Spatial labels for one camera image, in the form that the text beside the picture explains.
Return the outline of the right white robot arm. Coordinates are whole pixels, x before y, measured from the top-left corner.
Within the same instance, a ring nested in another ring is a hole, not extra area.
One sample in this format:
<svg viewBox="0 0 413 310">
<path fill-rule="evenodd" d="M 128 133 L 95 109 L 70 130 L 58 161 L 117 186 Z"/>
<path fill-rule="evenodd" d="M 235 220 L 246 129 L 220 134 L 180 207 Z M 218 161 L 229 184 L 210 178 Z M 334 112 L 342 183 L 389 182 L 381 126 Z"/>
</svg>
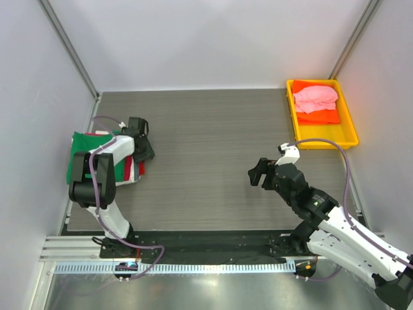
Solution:
<svg viewBox="0 0 413 310">
<path fill-rule="evenodd" d="M 364 280 L 389 307 L 408 309 L 412 255 L 345 214 L 333 197 L 311 187 L 293 163 L 260 158 L 248 177 L 252 186 L 276 191 L 301 218 L 290 241 L 296 254 L 324 256 Z"/>
</svg>

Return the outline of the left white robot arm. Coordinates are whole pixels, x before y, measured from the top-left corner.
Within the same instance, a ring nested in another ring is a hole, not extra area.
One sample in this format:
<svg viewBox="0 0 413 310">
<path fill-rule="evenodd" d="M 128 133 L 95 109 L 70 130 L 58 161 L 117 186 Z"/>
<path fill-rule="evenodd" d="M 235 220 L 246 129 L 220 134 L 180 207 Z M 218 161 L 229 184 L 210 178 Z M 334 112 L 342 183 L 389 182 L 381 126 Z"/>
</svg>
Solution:
<svg viewBox="0 0 413 310">
<path fill-rule="evenodd" d="M 145 162 L 154 159 L 155 153 L 148 139 L 146 119 L 130 117 L 127 124 L 120 122 L 119 126 L 120 133 L 110 132 L 106 143 L 73 155 L 68 195 L 103 228 L 105 238 L 101 247 L 114 247 L 121 257 L 129 258 L 137 249 L 155 251 L 159 246 L 139 245 L 132 224 L 121 214 L 115 201 L 115 166 L 131 158 L 132 176 L 140 178 L 145 173 Z"/>
</svg>

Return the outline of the red folded t-shirt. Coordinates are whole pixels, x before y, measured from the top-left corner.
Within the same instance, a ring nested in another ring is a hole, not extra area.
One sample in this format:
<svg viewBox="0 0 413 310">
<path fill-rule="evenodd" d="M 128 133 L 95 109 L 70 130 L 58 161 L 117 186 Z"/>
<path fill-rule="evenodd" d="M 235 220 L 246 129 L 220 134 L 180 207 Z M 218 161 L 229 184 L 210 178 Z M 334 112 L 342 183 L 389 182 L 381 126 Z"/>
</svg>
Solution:
<svg viewBox="0 0 413 310">
<path fill-rule="evenodd" d="M 125 158 L 125 167 L 124 167 L 124 180 L 125 181 L 137 181 L 140 179 L 139 176 L 139 163 L 136 163 L 132 156 L 127 156 Z"/>
</svg>

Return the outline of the white folded t-shirt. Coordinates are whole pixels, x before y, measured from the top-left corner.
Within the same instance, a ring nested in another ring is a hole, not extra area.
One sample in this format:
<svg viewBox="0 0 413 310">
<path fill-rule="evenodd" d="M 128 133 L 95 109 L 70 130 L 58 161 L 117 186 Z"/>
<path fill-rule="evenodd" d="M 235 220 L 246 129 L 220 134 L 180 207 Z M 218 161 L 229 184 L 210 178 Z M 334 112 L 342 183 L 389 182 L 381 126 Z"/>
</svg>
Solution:
<svg viewBox="0 0 413 310">
<path fill-rule="evenodd" d="M 108 143 L 112 139 L 110 134 L 98 135 L 98 134 L 83 134 L 74 132 L 72 136 L 71 149 L 70 149 L 70 161 L 66 173 L 66 183 L 69 184 L 71 172 L 72 172 L 72 160 L 76 152 L 94 150 L 105 143 Z M 128 185 L 137 181 L 125 181 L 124 180 L 124 167 L 125 158 L 123 158 L 114 167 L 116 186 Z"/>
</svg>

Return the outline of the yellow plastic bin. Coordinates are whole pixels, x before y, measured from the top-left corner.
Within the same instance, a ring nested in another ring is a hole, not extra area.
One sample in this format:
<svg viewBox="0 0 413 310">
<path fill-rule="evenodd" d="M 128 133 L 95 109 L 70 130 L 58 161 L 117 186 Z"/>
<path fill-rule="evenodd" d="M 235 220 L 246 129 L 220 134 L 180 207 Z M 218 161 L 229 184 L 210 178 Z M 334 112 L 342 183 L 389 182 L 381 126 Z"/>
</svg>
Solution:
<svg viewBox="0 0 413 310">
<path fill-rule="evenodd" d="M 318 83 L 332 87 L 338 94 L 336 109 L 340 123 L 337 125 L 300 125 L 293 98 L 293 79 L 287 80 L 287 99 L 290 109 L 290 118 L 296 141 L 320 138 L 331 140 L 343 149 L 349 149 L 359 144 L 358 135 L 348 111 L 348 107 L 338 81 L 334 79 L 302 79 L 302 82 Z"/>
</svg>

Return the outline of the orange t-shirt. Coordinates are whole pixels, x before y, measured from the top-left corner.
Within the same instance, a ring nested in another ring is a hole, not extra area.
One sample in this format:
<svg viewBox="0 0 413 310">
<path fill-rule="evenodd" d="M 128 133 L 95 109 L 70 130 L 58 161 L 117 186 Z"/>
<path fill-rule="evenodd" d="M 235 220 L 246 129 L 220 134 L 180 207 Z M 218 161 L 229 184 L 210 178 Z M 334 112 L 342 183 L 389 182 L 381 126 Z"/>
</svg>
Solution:
<svg viewBox="0 0 413 310">
<path fill-rule="evenodd" d="M 292 98 L 293 94 L 299 92 L 305 87 L 316 86 L 316 85 L 323 85 L 328 86 L 326 84 L 321 83 L 313 83 L 307 82 L 302 80 L 293 80 L 292 82 Z M 335 110 L 322 110 L 318 112 L 313 112 L 310 114 L 305 114 L 302 112 L 298 112 L 297 108 L 295 107 L 297 120 L 300 125 L 338 125 L 340 124 L 339 113 L 337 111 L 337 106 Z"/>
</svg>

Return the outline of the pink crumpled t-shirt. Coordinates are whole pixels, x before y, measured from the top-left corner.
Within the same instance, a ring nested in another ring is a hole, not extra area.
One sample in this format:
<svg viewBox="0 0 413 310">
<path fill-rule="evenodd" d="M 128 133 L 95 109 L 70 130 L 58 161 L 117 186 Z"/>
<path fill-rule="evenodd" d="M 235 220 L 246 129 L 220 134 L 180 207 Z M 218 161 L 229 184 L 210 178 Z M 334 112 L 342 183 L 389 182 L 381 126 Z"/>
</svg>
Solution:
<svg viewBox="0 0 413 310">
<path fill-rule="evenodd" d="M 310 114 L 322 110 L 335 110 L 338 93 L 332 87 L 316 85 L 294 93 L 293 98 L 298 112 Z"/>
</svg>

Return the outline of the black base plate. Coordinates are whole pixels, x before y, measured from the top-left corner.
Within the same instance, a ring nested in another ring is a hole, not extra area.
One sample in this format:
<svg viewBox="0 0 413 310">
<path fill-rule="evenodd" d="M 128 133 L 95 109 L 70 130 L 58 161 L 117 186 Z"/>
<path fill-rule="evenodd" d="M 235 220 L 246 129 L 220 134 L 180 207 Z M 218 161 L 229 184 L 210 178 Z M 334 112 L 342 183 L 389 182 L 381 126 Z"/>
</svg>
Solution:
<svg viewBox="0 0 413 310">
<path fill-rule="evenodd" d="M 134 249 L 117 240 L 93 237 L 101 246 L 100 258 L 139 258 L 144 264 L 155 262 L 165 247 L 160 264 L 242 265 L 280 264 L 289 257 L 311 257 L 304 247 L 294 247 L 291 230 L 249 231 L 137 231 L 132 241 L 149 249 Z"/>
</svg>

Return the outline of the aluminium frame rail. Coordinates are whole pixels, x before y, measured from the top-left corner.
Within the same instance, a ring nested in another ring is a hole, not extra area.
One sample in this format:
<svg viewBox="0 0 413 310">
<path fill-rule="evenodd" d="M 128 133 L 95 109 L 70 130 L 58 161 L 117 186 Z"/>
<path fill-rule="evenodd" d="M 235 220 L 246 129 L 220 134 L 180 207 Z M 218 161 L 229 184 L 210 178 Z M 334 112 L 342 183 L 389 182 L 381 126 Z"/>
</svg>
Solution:
<svg viewBox="0 0 413 310">
<path fill-rule="evenodd" d="M 103 238 L 102 236 L 58 236 L 48 237 L 44 243 L 41 252 L 43 260 L 98 260 L 119 258 L 100 258 L 99 253 L 101 246 L 92 241 L 93 237 Z M 135 258 L 126 258 L 124 260 L 133 260 Z"/>
</svg>

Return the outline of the left aluminium corner post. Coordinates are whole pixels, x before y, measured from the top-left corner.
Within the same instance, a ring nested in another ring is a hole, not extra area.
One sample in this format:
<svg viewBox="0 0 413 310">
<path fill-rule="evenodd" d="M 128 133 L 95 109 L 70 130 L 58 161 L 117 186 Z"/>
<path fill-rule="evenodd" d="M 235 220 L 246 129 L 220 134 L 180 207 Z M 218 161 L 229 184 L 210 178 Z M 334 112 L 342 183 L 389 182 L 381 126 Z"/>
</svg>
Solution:
<svg viewBox="0 0 413 310">
<path fill-rule="evenodd" d="M 83 62 L 81 61 L 78 53 L 76 52 L 74 45 L 72 44 L 66 30 L 64 29 L 63 24 L 57 16 L 50 1 L 38 0 L 37 3 L 41 7 L 42 11 L 45 13 L 45 16 L 48 19 L 49 23 L 52 25 L 52 28 L 54 29 L 58 39 L 60 40 L 61 44 L 66 50 L 66 53 L 68 54 L 72 64 L 75 66 L 75 69 L 77 70 L 87 89 L 91 93 L 94 100 L 97 101 L 99 99 L 99 91 L 96 89 L 88 72 L 86 71 Z"/>
</svg>

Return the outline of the aluminium corner post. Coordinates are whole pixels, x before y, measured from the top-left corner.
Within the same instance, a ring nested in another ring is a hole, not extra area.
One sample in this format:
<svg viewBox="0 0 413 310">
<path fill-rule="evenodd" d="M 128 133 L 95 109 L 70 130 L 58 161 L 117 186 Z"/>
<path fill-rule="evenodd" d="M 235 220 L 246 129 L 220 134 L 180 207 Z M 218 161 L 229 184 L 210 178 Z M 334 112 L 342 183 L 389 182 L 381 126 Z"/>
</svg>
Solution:
<svg viewBox="0 0 413 310">
<path fill-rule="evenodd" d="M 358 19 L 350 37 L 343 50 L 341 51 L 335 65 L 329 75 L 329 79 L 337 79 L 339 73 L 342 71 L 346 62 L 350 59 L 353 51 L 355 51 L 359 40 L 362 38 L 365 30 L 368 28 L 369 23 L 374 18 L 377 10 L 383 3 L 383 0 L 369 0 L 365 9 L 363 10 L 360 18 Z"/>
<path fill-rule="evenodd" d="M 81 61 L 78 53 L 76 52 L 74 45 L 72 44 L 66 30 L 64 29 L 63 24 L 57 16 L 50 1 L 38 0 L 37 3 L 41 7 L 42 11 L 45 13 L 45 16 L 48 19 L 49 23 L 52 25 L 52 28 L 54 29 L 58 39 L 60 40 L 61 44 L 66 50 L 66 53 L 68 54 L 72 64 L 75 66 L 75 69 L 77 70 L 87 89 L 91 93 L 94 100 L 97 101 L 99 99 L 99 91 L 96 89 L 88 72 L 86 71 L 83 62 Z"/>
</svg>

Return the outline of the right aluminium corner post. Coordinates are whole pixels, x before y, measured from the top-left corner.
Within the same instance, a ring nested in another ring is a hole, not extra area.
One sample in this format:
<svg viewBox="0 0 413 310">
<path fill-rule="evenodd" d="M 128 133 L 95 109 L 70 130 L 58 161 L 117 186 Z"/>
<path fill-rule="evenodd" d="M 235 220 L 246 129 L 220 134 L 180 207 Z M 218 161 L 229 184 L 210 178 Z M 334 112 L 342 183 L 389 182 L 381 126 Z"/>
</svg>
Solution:
<svg viewBox="0 0 413 310">
<path fill-rule="evenodd" d="M 350 59 L 353 51 L 355 51 L 359 40 L 362 38 L 365 30 L 368 28 L 369 23 L 374 18 L 377 10 L 383 3 L 383 0 L 369 0 L 365 9 L 363 10 L 360 18 L 358 19 L 350 37 L 343 50 L 341 51 L 335 65 L 329 75 L 329 79 L 337 79 L 339 73 L 342 71 L 346 62 Z"/>
</svg>

